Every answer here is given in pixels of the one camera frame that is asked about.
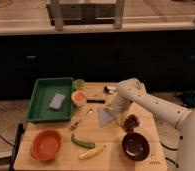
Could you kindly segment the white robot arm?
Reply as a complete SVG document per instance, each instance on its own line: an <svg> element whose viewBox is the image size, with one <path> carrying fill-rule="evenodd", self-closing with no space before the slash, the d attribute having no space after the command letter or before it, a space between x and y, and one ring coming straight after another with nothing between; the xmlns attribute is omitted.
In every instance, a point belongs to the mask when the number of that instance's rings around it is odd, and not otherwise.
<svg viewBox="0 0 195 171"><path fill-rule="evenodd" d="M176 171L195 171L195 108L186 108L143 90L144 84L136 78L116 84L116 95L111 108L121 114L135 102L179 131Z"/></svg>

